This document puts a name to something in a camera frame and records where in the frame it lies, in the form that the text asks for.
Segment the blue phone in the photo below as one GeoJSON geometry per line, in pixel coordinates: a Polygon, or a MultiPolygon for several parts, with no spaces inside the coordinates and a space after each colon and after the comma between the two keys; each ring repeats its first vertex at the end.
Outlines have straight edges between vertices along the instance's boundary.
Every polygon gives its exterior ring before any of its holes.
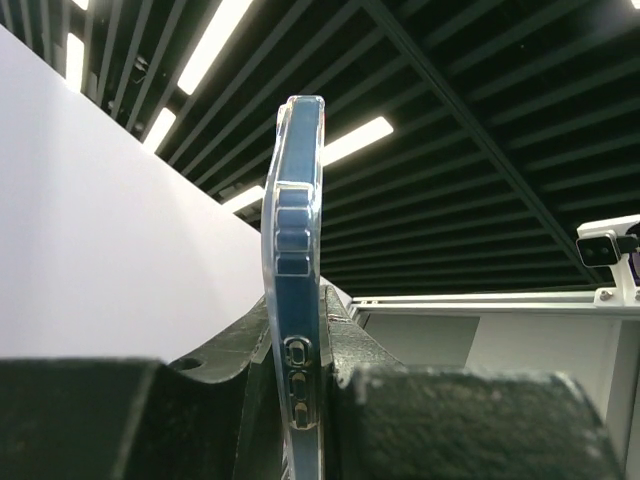
{"type": "Polygon", "coordinates": [[[325,102],[295,95],[277,113],[261,214],[265,299],[289,476],[320,479],[321,153],[325,102]]]}

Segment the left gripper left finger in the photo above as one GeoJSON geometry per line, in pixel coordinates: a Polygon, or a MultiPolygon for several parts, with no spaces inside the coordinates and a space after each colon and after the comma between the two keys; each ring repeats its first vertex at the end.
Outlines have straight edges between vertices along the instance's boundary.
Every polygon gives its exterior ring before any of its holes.
{"type": "Polygon", "coordinates": [[[264,303],[171,362],[5,359],[5,479],[276,479],[280,413],[264,303]]]}

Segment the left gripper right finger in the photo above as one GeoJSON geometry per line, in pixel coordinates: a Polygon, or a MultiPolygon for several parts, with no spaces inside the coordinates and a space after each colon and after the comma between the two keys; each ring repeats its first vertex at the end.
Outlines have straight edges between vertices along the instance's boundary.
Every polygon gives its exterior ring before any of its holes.
{"type": "Polygon", "coordinates": [[[406,366],[321,290],[329,479],[621,479],[607,429],[561,372],[406,366]]]}

